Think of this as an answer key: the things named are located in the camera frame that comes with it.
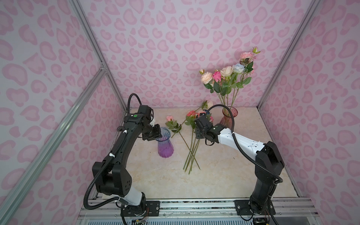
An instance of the pink patterned wallpaper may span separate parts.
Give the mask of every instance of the pink patterned wallpaper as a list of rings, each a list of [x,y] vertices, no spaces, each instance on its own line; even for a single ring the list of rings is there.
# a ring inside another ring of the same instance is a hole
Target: pink patterned wallpaper
[[[0,2],[0,204],[99,69],[66,0]]]
[[[222,69],[242,51],[261,50],[254,79],[236,105],[257,105],[309,0],[81,0],[126,99],[153,107],[217,99],[201,68]]]
[[[122,115],[104,77],[9,225],[74,224],[91,167],[109,152]]]
[[[360,222],[359,11],[324,1],[261,110],[324,225]]]

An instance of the marble tabletop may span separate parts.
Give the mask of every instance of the marble tabletop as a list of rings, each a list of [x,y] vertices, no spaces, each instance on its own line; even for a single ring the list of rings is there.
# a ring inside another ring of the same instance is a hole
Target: marble tabletop
[[[165,126],[166,116],[183,122],[190,108],[154,109],[156,123]],[[238,108],[235,132],[250,139],[267,143],[271,138],[256,108]],[[211,110],[214,124],[222,118],[221,108]],[[183,125],[181,134],[190,144],[191,127]],[[174,153],[162,158],[157,152],[157,141],[138,139],[131,150],[126,169],[132,176],[132,185],[144,192],[147,199],[156,198],[248,198],[257,177],[255,166],[237,149],[215,143],[206,146],[201,140],[190,174],[183,171],[189,150],[179,134],[170,139]],[[275,190],[274,197],[297,197],[295,189],[283,169],[284,182]]]

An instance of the glass vase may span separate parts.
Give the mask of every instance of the glass vase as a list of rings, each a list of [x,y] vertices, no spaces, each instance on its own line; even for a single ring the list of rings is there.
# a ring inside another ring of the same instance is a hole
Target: glass vase
[[[238,115],[238,111],[234,107],[229,107],[231,113],[233,114],[234,118]],[[231,116],[229,111],[225,108],[222,109],[222,114],[224,115],[223,118],[220,120],[220,124],[226,126],[227,128],[231,129],[233,122],[231,120]]]
[[[171,132],[166,127],[161,127],[161,138],[157,138],[158,141],[158,153],[163,158],[168,158],[174,153],[174,147],[170,142]]]

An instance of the light pink flower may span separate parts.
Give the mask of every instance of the light pink flower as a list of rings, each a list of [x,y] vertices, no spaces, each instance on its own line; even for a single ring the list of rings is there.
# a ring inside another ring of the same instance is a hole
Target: light pink flower
[[[220,71],[216,71],[214,75],[212,76],[216,82],[219,82],[221,80],[221,73]]]
[[[186,116],[193,116],[195,117],[196,112],[194,110],[189,111]]]
[[[167,121],[174,120],[174,117],[173,117],[173,116],[167,116],[167,117],[166,117],[166,120],[167,120]]]
[[[247,58],[251,58],[251,57],[252,57],[252,55],[253,55],[253,53],[252,53],[252,52],[243,52],[243,53],[241,53],[241,55],[240,55],[240,59],[247,59]]]

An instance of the cream rose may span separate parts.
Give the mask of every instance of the cream rose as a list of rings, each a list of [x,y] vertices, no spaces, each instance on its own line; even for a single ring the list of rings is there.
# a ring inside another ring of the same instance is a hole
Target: cream rose
[[[201,76],[201,82],[203,84],[208,84],[212,79],[212,73],[206,72]]]
[[[227,66],[227,67],[223,68],[222,70],[220,70],[220,73],[221,73],[222,77],[231,76],[231,74],[233,73],[233,67]]]

